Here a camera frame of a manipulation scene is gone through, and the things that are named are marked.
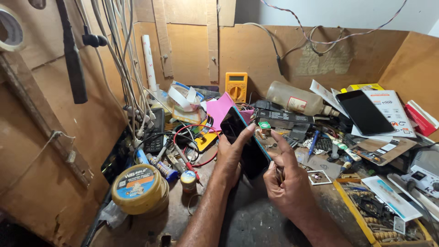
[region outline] masking tape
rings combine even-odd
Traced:
[[[25,34],[22,21],[15,12],[2,4],[0,4],[0,25],[3,26],[3,31],[0,30],[0,51],[23,50]]]

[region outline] blue screwdriver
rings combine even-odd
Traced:
[[[313,139],[313,142],[311,143],[311,146],[309,147],[308,160],[306,161],[307,163],[309,161],[309,157],[311,156],[311,154],[314,151],[314,146],[316,145],[317,139],[319,138],[319,134],[320,134],[320,131],[314,132],[314,139]]]

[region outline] white wall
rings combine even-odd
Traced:
[[[401,7],[403,0],[266,0],[266,2],[292,10],[303,26],[374,29],[392,17]],[[438,19],[438,0],[408,0],[399,15],[382,29],[428,34]],[[246,22],[262,25],[299,25],[290,12],[266,6],[260,0],[237,0],[235,23]]]
[[[439,38],[439,20],[436,22],[436,24],[433,26],[433,28],[430,30],[428,35],[438,37]]]

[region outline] hand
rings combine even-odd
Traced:
[[[218,176],[226,179],[226,186],[233,188],[241,174],[241,167],[238,162],[241,159],[242,148],[244,144],[255,133],[256,125],[250,124],[245,128],[236,138],[233,144],[227,140],[225,135],[222,135],[218,144],[218,159],[213,169],[212,177]]]
[[[271,131],[271,135],[282,154],[269,153],[273,161],[264,174],[268,197],[283,215],[296,224],[306,220],[306,212],[315,212],[317,204],[311,192],[308,174],[297,165],[293,148],[275,131]],[[276,178],[276,166],[284,169],[285,180],[281,184]]]

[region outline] pink paper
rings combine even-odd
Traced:
[[[236,104],[228,93],[224,93],[217,101],[206,102],[207,114],[213,118],[213,128],[215,128],[216,131],[221,130],[220,124],[232,106],[236,106]],[[240,111],[239,113],[246,124],[248,124],[252,117],[253,110]]]

